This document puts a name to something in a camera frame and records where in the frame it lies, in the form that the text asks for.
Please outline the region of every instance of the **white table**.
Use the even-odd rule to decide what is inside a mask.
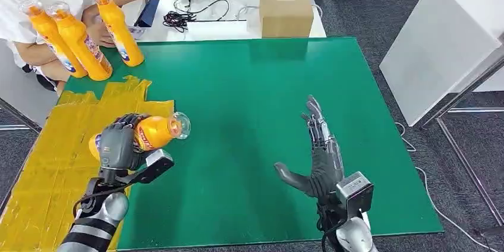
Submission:
[[[409,126],[504,55],[502,0],[419,0],[380,69]],[[476,91],[504,90],[504,70]]]
[[[189,30],[179,33],[171,27],[163,25],[163,16],[169,11],[175,11],[173,6],[175,0],[160,0],[154,17],[153,27],[146,30],[139,41],[160,42],[160,41],[198,41],[198,40],[232,40],[232,39],[259,39],[260,24],[259,12],[249,9],[246,14],[240,15],[240,20],[236,21],[236,15],[243,6],[258,6],[259,0],[228,0],[230,4],[229,12],[222,20],[216,22],[196,22],[189,25]],[[191,11],[198,11],[215,0],[191,0]],[[130,2],[123,6],[128,25],[133,25],[138,17],[141,7],[141,0]],[[187,5],[187,0],[180,0],[178,7],[183,9]],[[225,2],[218,2],[209,9],[197,14],[197,20],[216,20],[226,11]],[[317,8],[313,7],[313,24],[310,37],[326,37],[326,32],[322,26],[322,21]]]

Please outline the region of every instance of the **black robotic glove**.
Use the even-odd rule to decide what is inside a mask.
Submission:
[[[329,132],[319,103],[310,95],[306,107],[310,115],[303,113],[311,140],[311,174],[309,177],[289,171],[285,164],[275,163],[279,177],[287,184],[306,193],[310,197],[323,198],[334,191],[336,184],[344,177],[339,146]]]
[[[145,160],[135,141],[135,127],[148,115],[126,114],[102,131],[99,153],[102,168],[137,170]]]

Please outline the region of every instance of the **robotic thumb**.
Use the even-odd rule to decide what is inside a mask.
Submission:
[[[276,173],[285,183],[306,193],[310,189],[308,177],[289,171],[284,163],[276,162],[274,164]]]

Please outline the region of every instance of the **bottle label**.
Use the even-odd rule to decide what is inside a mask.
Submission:
[[[98,152],[100,151],[100,140],[102,139],[102,135],[101,134],[98,134],[96,135],[96,137],[94,138],[94,145],[96,145],[96,148],[98,149]]]
[[[129,61],[130,56],[128,56],[128,52],[126,52],[124,44],[120,40],[117,40],[117,38],[115,37],[114,32],[112,31],[112,26],[107,25],[107,30],[109,30],[112,40],[114,41],[115,47],[117,48],[117,51],[119,51],[119,55],[122,57],[123,60]]]
[[[101,61],[103,58],[103,53],[100,51],[100,48],[98,47],[97,44],[95,44],[89,35],[86,35],[86,38],[84,39],[84,44],[86,44],[86,47],[91,51],[93,54],[94,58],[98,61]]]
[[[154,149],[154,146],[152,146],[149,142],[149,139],[145,136],[145,132],[143,131],[143,128],[138,125],[138,129],[135,130],[135,137],[138,143],[138,147],[141,150],[148,151]]]
[[[53,44],[47,42],[47,45],[49,46],[49,49],[54,53],[54,55],[56,55],[56,57],[58,57],[59,61],[63,64],[63,66],[71,73],[75,73],[76,70],[74,68],[74,66],[72,65],[72,63],[70,63],[70,60],[67,58],[67,56],[63,53],[59,53],[57,50],[56,50],[56,47],[54,47]]]
[[[112,65],[110,64],[106,56],[103,56],[103,59],[100,61],[100,64],[107,73],[112,71]]]

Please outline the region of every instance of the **cardboard box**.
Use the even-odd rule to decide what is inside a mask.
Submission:
[[[309,37],[313,22],[310,0],[259,0],[263,38]]]

